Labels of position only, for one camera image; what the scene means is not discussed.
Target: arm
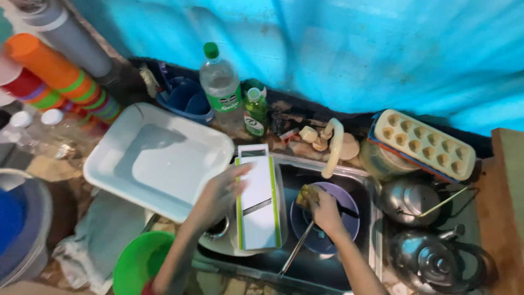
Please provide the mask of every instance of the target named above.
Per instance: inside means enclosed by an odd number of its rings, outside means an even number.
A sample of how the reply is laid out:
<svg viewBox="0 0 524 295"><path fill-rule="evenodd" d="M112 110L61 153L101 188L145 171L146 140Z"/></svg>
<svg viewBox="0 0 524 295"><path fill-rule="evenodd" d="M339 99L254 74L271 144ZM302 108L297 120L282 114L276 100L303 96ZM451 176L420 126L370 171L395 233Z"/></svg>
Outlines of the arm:
<svg viewBox="0 0 524 295"><path fill-rule="evenodd" d="M317 191L319 192L319 203L308 200L315 223L335 243L355 295L388 294L342 224L335 198L321 189Z"/></svg>
<svg viewBox="0 0 524 295"><path fill-rule="evenodd" d="M206 184L193 210L178 230L153 282L152 290L155 294L180 295L184 292L193 252L200 236L226 215L236 197L244 191L246 181L236 182L236 178L246 174L251 168L251 164L231 167Z"/></svg>

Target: sink basin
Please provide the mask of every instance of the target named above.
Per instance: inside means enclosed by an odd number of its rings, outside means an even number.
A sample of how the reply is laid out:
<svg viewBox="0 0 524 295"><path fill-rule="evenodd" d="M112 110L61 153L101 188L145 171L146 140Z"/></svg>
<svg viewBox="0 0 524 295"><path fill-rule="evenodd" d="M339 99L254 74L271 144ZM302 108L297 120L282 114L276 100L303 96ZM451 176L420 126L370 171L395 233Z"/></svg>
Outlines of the sink basin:
<svg viewBox="0 0 524 295"><path fill-rule="evenodd" d="M208 269L212 266L223 272L267 280L309 293L341 294L351 291L338 255L317 254L305 246L300 249L284 277L280 278L277 275L298 242L291 227L289 209L304 184L332 182L346 190L355 200L361 217L355 243L362 255L368 258L370 266L375 269L376 262L381 261L381 249L375 250L373 246L381 243L372 242L376 240L374 229L377 228L375 222L378 222L379 215L373 202L377 197L375 183L365 171L342 166L337 166L334 175L326 180L320 175L324 163L280 154L272 155L282 171L288 214L289 235L284 246L263 254L235 257L219 254L199 245L198 261L207 265Z"/></svg>

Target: cream faucet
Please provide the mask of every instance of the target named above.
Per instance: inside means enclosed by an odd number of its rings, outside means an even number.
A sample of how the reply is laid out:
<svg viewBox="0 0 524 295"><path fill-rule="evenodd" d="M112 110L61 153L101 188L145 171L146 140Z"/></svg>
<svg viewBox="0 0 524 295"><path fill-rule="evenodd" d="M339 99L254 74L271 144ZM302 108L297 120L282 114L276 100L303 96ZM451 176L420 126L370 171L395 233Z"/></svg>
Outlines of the cream faucet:
<svg viewBox="0 0 524 295"><path fill-rule="evenodd" d="M326 128L324 128L324 130L322 130L320 133L321 136L330 136L331 132L333 132L333 138L331 138L330 145L331 155L327 161L327 165L324 167L324 169L322 169L321 173L322 177L325 179L331 178L331 176L333 176L333 171L339 162L340 151L342 150L342 142L344 140L344 127L342 126L342 123L335 118L329 120Z"/></svg>

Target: bottle label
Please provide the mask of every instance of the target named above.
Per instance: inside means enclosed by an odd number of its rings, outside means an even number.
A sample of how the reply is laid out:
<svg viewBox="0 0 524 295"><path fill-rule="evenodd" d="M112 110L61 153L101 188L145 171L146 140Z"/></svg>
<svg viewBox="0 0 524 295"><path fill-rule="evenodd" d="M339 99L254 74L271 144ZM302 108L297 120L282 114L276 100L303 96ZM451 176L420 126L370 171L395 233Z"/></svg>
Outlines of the bottle label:
<svg viewBox="0 0 524 295"><path fill-rule="evenodd" d="M242 99L240 84L238 84L236 91L228 96L215 97L207 93L205 96L208 98L209 104L213 110L224 113L236 110L238 106L240 106L240 101Z"/></svg>
<svg viewBox="0 0 524 295"><path fill-rule="evenodd" d="M258 137L264 136L264 125L250 117L247 113L244 113L244 125L246 126L246 131L252 135Z"/></svg>

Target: person's hand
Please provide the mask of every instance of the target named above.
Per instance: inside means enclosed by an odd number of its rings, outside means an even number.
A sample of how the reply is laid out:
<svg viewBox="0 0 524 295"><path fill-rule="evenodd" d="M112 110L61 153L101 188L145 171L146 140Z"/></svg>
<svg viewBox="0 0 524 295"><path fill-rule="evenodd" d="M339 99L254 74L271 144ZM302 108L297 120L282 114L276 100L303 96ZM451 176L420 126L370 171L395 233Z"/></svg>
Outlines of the person's hand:
<svg viewBox="0 0 524 295"><path fill-rule="evenodd" d="M248 173L252 167L250 163L231 166L210 179L188 219L196 222L202 229L208 229L218 223L246 188L247 181L237 182L236 178Z"/></svg>
<svg viewBox="0 0 524 295"><path fill-rule="evenodd" d="M336 234L347 234L340 218L336 199L316 185L310 185L319 193L319 202L308 199L315 223L331 238Z"/></svg>

